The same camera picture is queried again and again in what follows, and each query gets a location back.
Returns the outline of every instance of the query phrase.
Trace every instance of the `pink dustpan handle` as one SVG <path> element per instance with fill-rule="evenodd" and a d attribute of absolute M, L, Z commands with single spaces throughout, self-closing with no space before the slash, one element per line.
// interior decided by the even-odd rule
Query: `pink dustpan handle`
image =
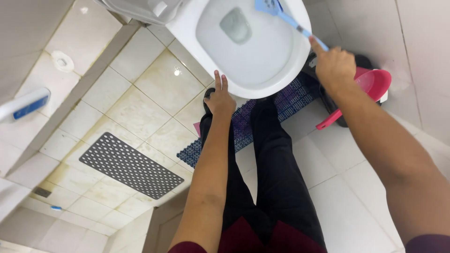
<path fill-rule="evenodd" d="M 315 126 L 317 129 L 322 130 L 327 127 L 329 127 L 331 124 L 333 124 L 336 120 L 338 120 L 342 116 L 341 110 L 337 109 L 334 111 L 328 118 L 326 118 L 322 123 Z"/>

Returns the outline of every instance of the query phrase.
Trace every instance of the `blue floor mat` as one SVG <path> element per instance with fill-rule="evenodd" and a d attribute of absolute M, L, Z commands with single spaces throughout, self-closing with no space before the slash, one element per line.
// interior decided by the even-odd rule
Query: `blue floor mat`
<path fill-rule="evenodd" d="M 300 73 L 286 88 L 279 92 L 275 104 L 280 122 L 300 111 L 319 97 L 319 83 L 312 77 Z M 233 114 L 234 146 L 236 152 L 253 142 L 250 112 L 256 100 L 250 100 Z M 200 139 L 193 142 L 176 156 L 192 167 L 197 164 L 202 151 Z"/>

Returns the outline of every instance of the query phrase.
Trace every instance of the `person's left hand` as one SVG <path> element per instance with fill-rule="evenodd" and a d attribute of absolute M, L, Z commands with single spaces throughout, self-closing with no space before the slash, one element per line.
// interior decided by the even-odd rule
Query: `person's left hand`
<path fill-rule="evenodd" d="M 225 75 L 221 77 L 219 71 L 214 71 L 216 76 L 216 91 L 210 98 L 205 98 L 205 103 L 213 115 L 232 115 L 236 111 L 236 101 L 228 93 L 228 80 Z"/>

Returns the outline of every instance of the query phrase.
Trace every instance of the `gray bath mat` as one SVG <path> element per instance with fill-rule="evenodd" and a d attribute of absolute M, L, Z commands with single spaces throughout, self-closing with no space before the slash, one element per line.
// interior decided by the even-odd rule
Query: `gray bath mat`
<path fill-rule="evenodd" d="M 153 199 L 184 181 L 108 132 L 79 161 Z"/>

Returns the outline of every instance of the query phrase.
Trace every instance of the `toilet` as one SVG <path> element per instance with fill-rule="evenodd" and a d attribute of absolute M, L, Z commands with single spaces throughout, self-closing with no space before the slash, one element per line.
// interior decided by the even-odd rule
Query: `toilet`
<path fill-rule="evenodd" d="M 311 46 L 278 17 L 255 10 L 254 0 L 95 0 L 112 11 L 169 31 L 213 76 L 227 75 L 229 92 L 270 96 L 299 74 Z M 301 0 L 281 0 L 284 11 L 311 30 Z"/>

